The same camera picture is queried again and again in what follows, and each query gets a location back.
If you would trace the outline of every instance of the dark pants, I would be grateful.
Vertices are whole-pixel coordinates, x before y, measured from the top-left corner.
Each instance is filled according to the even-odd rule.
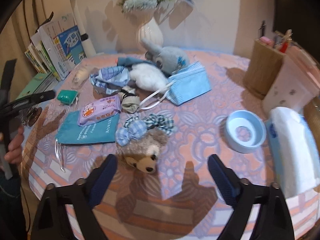
[[[21,203],[21,178],[6,180],[0,171],[0,240],[26,240],[26,221]]]

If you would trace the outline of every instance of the vase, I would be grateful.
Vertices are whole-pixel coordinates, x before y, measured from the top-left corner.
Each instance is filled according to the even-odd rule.
[[[161,47],[163,45],[163,35],[153,16],[154,12],[154,9],[131,11],[133,21],[137,26],[137,46],[139,50],[144,53],[147,52],[147,50],[141,45],[141,39],[143,38]]]

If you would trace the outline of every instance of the wall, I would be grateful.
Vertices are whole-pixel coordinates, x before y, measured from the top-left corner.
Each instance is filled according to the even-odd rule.
[[[97,52],[136,51],[135,25],[121,13],[117,0],[77,0],[87,33]],[[273,20],[273,4],[266,0],[194,0],[163,4],[156,20],[164,45],[250,55],[261,20]],[[263,6],[252,10],[253,4]],[[44,0],[46,14],[71,11],[68,0]]]

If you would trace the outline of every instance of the curtain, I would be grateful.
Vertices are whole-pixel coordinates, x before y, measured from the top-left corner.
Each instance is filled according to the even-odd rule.
[[[23,0],[0,34],[0,75],[2,76],[7,60],[17,59],[10,89],[11,101],[16,99],[36,75],[36,70],[24,52],[31,42],[30,37],[35,34],[39,24],[45,19],[42,0]]]

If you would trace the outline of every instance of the finger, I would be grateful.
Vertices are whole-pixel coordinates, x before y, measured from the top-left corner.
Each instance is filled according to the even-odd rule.
[[[24,128],[22,125],[20,125],[18,128],[18,134],[23,134],[23,132],[24,132]]]
[[[14,149],[18,148],[21,146],[24,140],[24,135],[23,134],[17,134],[13,140],[9,143],[8,150],[13,151]]]
[[[22,147],[18,147],[17,149],[11,151],[11,152],[8,152],[5,156],[4,156],[4,159],[11,163],[15,158],[18,158],[19,156],[21,156],[22,154]]]
[[[11,164],[20,164],[21,162],[22,162],[22,155],[20,155],[19,157],[15,158],[10,163]]]

